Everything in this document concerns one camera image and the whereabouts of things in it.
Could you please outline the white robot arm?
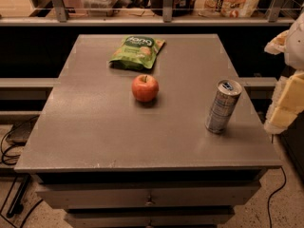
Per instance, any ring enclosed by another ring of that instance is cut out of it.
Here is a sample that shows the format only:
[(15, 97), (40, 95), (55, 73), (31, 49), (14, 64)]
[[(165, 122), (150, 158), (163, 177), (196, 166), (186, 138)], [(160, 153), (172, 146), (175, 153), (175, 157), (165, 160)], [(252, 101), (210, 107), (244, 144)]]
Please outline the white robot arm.
[(285, 64), (294, 69), (292, 76), (281, 76), (277, 81), (266, 113), (264, 129), (270, 134), (280, 134), (304, 111), (304, 14), (269, 42), (264, 51), (283, 53)]

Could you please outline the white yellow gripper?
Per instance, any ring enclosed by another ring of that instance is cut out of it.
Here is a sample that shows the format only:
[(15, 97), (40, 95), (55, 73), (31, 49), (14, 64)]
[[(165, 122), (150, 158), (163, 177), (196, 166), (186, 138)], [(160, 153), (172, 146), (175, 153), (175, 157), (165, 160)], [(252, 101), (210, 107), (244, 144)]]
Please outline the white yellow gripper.
[(296, 72), (290, 77), (281, 76), (266, 113), (264, 129), (270, 134), (285, 131), (304, 111), (304, 72)]

